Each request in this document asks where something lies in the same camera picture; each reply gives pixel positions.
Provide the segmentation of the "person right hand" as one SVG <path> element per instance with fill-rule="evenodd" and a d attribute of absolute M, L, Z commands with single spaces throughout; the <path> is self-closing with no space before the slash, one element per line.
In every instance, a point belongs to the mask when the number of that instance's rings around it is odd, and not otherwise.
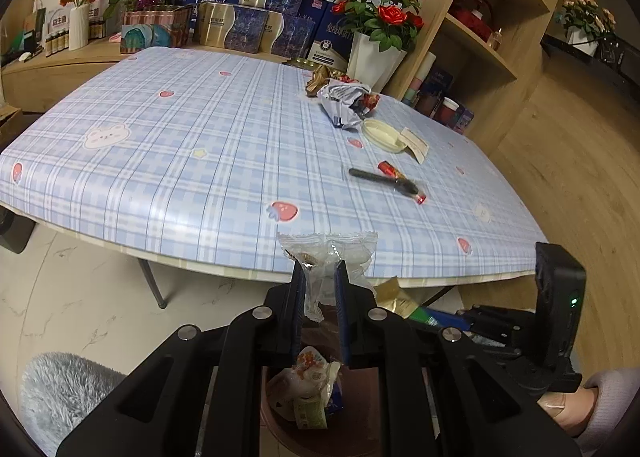
<path fill-rule="evenodd" d="M 587 428 L 598 400 L 597 388 L 580 387 L 574 393 L 548 392 L 538 405 L 571 437 Z"/>

